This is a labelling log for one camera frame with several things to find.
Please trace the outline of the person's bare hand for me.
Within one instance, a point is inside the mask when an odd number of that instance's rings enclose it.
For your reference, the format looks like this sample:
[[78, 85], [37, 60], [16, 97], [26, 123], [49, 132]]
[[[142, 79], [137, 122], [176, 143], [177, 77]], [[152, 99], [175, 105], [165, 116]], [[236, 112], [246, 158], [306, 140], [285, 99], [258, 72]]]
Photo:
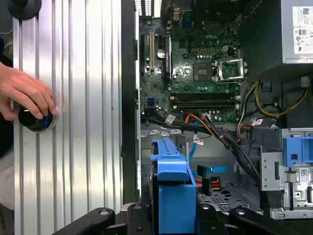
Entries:
[[42, 119], [48, 112], [56, 113], [51, 89], [42, 81], [15, 68], [0, 65], [0, 113], [5, 120], [17, 120], [11, 101], [25, 107]]

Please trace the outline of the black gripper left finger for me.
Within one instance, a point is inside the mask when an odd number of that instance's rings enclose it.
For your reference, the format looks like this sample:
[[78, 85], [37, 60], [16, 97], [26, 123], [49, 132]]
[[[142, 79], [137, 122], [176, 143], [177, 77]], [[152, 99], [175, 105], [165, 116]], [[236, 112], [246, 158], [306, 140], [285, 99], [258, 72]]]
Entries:
[[96, 208], [76, 219], [56, 235], [149, 235], [148, 208], [140, 203], [130, 204], [125, 211]]

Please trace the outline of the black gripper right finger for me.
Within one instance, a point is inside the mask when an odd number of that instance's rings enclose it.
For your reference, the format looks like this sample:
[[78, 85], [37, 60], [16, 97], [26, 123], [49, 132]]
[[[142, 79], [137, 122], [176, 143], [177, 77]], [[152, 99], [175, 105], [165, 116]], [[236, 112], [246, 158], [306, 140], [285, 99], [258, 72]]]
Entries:
[[211, 204], [197, 204], [199, 235], [311, 235], [313, 220], [272, 220], [248, 208], [226, 215]]

